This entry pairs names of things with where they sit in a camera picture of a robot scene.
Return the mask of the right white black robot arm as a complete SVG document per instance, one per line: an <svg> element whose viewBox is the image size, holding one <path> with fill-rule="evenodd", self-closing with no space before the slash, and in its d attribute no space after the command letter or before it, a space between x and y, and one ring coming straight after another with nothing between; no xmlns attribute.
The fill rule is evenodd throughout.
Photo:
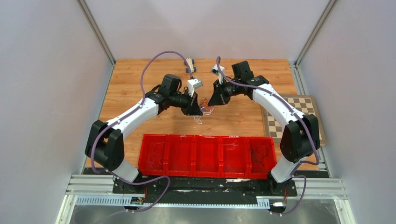
<svg viewBox="0 0 396 224"><path fill-rule="evenodd" d="M268 111L281 126L283 132L280 149L282 156L269 172L267 190L278 195L285 189L285 182L292 178L295 171L307 157L314 154L318 158L320 147L318 118L299 111L278 94L264 76L255 76L248 61L232 65L233 78L224 74L217 57L212 73L218 75L213 83L213 94L209 106L226 105L232 96L245 95Z"/></svg>

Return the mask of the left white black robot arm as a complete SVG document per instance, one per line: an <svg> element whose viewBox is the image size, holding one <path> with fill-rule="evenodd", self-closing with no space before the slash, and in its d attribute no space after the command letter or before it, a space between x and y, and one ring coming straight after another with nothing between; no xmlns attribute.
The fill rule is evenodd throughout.
<svg viewBox="0 0 396 224"><path fill-rule="evenodd" d="M184 91L180 91L181 84L180 77L167 74L162 83L145 93L136 105L107 122L97 120L91 126L85 155L125 181L125 187L131 193L141 191L143 181L137 177L138 169L125 158L125 139L144 122L169 107L180 108L186 116L203 114L196 93L196 89L202 87L202 81L189 79Z"/></svg>

